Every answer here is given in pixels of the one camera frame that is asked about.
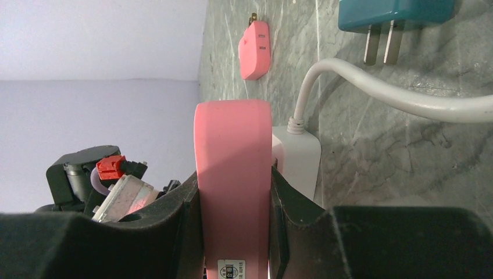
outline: circular logo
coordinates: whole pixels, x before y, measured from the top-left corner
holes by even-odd
[[[227,265],[221,269],[221,276],[226,279],[234,279],[238,276],[238,270],[234,266]]]

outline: pink plug adapter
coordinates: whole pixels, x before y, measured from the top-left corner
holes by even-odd
[[[269,26],[257,20],[253,13],[249,26],[238,44],[240,73],[244,80],[258,80],[269,71],[270,39]]]
[[[267,279],[270,105],[200,103],[194,144],[207,278]]]

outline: label sticker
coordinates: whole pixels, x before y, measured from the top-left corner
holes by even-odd
[[[244,260],[218,260],[217,279],[247,279],[245,275],[246,263]]]

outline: white power strip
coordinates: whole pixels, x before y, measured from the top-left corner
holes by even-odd
[[[288,133],[287,126],[272,127],[272,163],[298,192],[313,201],[319,173],[320,141],[309,132]]]

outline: white cable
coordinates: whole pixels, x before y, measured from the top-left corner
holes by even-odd
[[[432,96],[406,90],[379,80],[362,69],[337,58],[315,63],[303,80],[299,97],[290,119],[288,132],[304,132],[303,115],[313,84],[325,71],[334,71],[363,92],[403,112],[451,123],[493,122],[493,95],[475,98]]]

